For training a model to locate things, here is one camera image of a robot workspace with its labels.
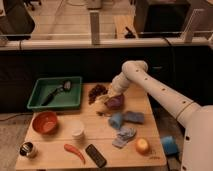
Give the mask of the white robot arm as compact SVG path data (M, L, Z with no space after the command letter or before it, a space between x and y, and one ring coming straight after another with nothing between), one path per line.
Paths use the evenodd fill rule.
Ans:
M213 105L201 106L147 74L145 61L126 61L108 94L124 93L131 83L141 86L184 128L181 171L213 171Z

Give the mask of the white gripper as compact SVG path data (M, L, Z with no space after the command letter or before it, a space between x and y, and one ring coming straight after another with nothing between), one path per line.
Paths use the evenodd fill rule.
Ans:
M130 86L130 81L127 79L127 77L120 73L119 75L116 75L108 89L108 96L114 97L121 95L124 93Z

